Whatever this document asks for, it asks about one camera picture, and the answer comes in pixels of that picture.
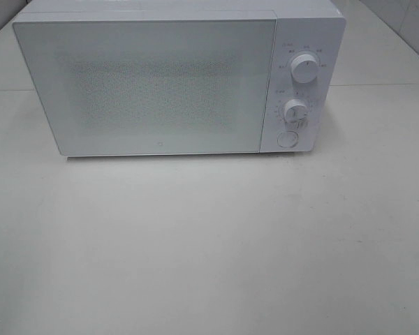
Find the round door release button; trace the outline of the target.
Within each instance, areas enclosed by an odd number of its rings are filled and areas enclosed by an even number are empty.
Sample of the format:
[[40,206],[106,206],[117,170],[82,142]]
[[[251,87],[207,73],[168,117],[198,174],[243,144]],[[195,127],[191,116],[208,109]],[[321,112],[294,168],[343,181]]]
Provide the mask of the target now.
[[293,148],[298,143],[298,134],[294,131],[285,131],[278,135],[277,144],[284,149]]

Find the white upper power knob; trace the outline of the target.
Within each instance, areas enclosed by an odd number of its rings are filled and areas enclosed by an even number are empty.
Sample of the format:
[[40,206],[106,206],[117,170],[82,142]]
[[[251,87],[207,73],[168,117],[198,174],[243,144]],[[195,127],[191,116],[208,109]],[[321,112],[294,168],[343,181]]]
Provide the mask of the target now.
[[299,84],[316,79],[320,67],[319,58],[313,52],[300,52],[290,62],[292,78]]

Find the white microwave oven body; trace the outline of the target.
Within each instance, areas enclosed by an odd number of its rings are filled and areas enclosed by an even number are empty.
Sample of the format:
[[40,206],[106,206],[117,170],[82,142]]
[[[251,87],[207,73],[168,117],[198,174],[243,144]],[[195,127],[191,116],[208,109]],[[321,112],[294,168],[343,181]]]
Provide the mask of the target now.
[[[32,1],[13,22],[200,22],[272,20],[275,23],[270,76],[260,148],[249,153],[306,152],[314,147],[321,114],[344,35],[346,20],[330,1]],[[308,84],[291,75],[291,59],[313,52],[318,75]],[[309,107],[305,119],[284,120],[284,104],[300,99]],[[285,131],[298,134],[289,149],[277,144]]]

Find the white microwave door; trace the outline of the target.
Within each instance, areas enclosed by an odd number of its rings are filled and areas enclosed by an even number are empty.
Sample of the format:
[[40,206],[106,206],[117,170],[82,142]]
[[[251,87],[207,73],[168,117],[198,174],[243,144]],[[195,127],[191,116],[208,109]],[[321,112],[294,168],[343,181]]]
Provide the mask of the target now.
[[275,23],[17,23],[64,156],[260,148]]

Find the white timer knob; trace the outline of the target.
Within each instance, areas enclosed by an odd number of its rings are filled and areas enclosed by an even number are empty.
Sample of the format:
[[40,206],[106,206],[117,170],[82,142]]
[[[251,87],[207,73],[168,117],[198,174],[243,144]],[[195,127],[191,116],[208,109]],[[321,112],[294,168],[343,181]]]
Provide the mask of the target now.
[[303,120],[309,113],[309,107],[300,99],[291,99],[284,104],[283,116],[287,123]]

